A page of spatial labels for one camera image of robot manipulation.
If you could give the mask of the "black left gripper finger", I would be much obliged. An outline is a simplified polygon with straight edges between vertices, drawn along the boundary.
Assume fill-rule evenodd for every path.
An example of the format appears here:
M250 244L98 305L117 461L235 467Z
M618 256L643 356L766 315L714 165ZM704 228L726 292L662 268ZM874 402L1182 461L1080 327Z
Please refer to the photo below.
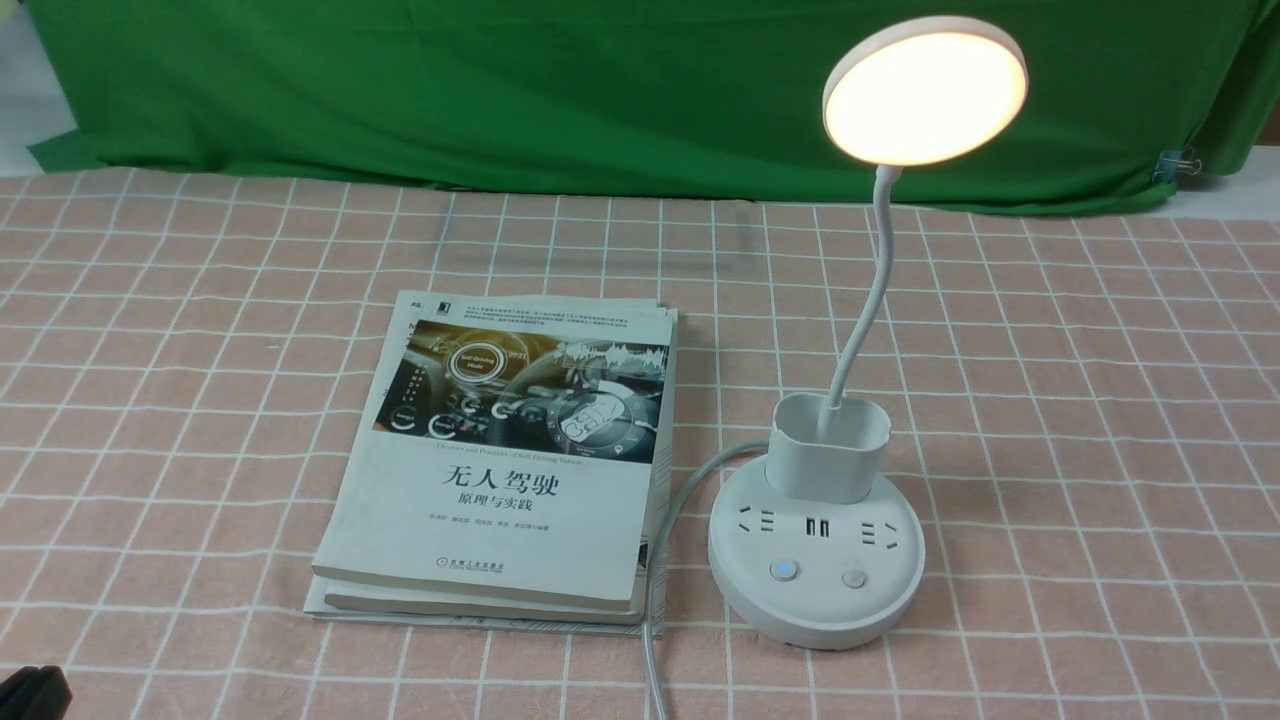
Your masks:
M60 666L26 666L1 684L1 720L64 719L73 693Z

